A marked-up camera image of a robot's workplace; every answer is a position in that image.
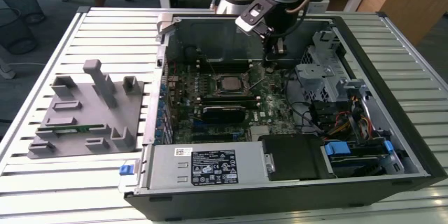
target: warning label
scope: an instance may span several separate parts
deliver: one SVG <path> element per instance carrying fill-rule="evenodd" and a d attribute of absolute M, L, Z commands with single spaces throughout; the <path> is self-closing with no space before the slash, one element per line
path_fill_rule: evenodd
<path fill-rule="evenodd" d="M 234 150 L 192 152 L 190 164 L 194 186 L 238 183 Z"/>

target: metal table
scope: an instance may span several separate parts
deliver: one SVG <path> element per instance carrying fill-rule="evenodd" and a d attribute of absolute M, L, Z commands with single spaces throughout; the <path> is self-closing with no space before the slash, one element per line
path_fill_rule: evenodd
<path fill-rule="evenodd" d="M 101 70 L 113 81 L 134 75 L 145 82 L 138 125 L 142 134 L 158 44 L 156 20 L 161 12 L 206 13 L 200 9 L 92 8 L 76 14 L 0 143 L 1 223 L 150 223 L 117 190 L 118 167 L 140 158 L 140 151 L 34 160 L 25 154 L 52 99 L 49 83 L 54 76 L 64 74 L 76 82 L 90 82 L 81 69 L 86 59 L 102 62 Z M 344 18 L 441 165 L 448 167 L 446 84 L 388 18 L 368 13 L 330 14 Z M 320 223 L 324 220 L 332 223 L 448 223 L 446 207 L 448 180 L 420 191 L 396 194 L 366 207 L 182 223 Z"/>

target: mesh wastebasket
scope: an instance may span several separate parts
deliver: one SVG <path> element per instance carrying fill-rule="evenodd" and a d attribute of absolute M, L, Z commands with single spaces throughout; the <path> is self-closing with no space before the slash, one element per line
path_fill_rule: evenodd
<path fill-rule="evenodd" d="M 14 55 L 29 52 L 37 46 L 34 36 L 20 18 L 17 9 L 0 9 L 0 45 Z"/>
<path fill-rule="evenodd" d="M 37 24 L 45 19 L 37 0 L 4 0 L 9 8 L 17 9 L 28 24 Z"/>

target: floor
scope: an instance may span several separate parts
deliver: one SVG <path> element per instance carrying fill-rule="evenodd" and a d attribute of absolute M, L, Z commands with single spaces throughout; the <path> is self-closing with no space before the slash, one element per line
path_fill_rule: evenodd
<path fill-rule="evenodd" d="M 93 0 L 37 0 L 41 9 L 46 15 L 46 20 L 37 25 L 30 26 L 34 37 L 38 40 L 38 47 L 24 55 L 10 55 L 0 47 L 0 56 L 6 63 L 36 62 L 45 63 L 57 46 L 60 38 L 70 23 L 74 12 L 78 6 L 92 6 Z M 178 6 L 184 7 L 182 0 L 178 1 Z M 192 7 L 200 2 L 209 0 L 193 0 Z M 106 0 L 108 7 L 160 7 L 158 0 L 134 0 L 125 2 L 124 0 Z M 0 8 L 5 8 L 5 4 L 0 2 Z M 426 58 L 428 62 L 437 70 L 440 76 L 448 82 L 448 18 L 442 18 L 434 28 L 426 35 L 425 39 L 417 46 L 417 50 Z M 30 88 L 37 80 L 42 70 L 40 65 L 12 65 L 16 71 L 16 78 L 4 80 L 0 77 L 0 119 L 12 120 L 20 110 L 22 101 L 30 91 Z M 0 123 L 0 139 L 8 130 L 8 124 Z"/>

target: blue latch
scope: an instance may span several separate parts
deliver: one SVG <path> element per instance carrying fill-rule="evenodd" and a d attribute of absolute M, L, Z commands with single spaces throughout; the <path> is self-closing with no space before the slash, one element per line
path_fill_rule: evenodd
<path fill-rule="evenodd" d="M 133 165 L 121 165 L 120 175 L 133 175 Z"/>
<path fill-rule="evenodd" d="M 352 153 L 350 149 L 348 148 L 346 142 L 329 142 L 325 145 L 325 152 L 326 155 Z"/>
<path fill-rule="evenodd" d="M 389 140 L 384 141 L 384 146 L 385 146 L 388 152 L 393 151 L 393 145 L 392 145 Z"/>

